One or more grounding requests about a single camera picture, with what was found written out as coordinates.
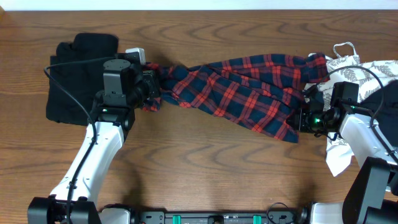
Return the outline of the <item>red navy plaid shirt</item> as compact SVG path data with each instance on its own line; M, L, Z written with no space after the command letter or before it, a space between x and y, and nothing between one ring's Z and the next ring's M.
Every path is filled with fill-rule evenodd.
M145 102L158 111L162 102L196 108L278 140L296 143L287 119L304 104L303 88L327 73L326 55L264 54L187 68L147 63L159 76L160 97Z

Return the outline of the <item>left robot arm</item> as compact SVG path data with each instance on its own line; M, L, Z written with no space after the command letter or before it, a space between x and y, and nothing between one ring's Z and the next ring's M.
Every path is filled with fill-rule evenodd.
M32 199L29 223L139 223L127 206L112 205L99 212L96 204L109 166L134 124L135 109L160 95L156 74L144 71L145 64L129 54L104 59L104 90L87 113L83 144L50 195Z

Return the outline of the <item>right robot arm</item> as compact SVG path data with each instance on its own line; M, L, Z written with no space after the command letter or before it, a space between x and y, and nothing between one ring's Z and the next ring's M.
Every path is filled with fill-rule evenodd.
M397 156L375 114L358 104L358 91L355 83L335 83L328 111L311 94L308 105L287 120L302 133L334 132L348 143L361 168L344 202L314 203L309 223L397 224L397 202L384 198L387 191L397 195Z

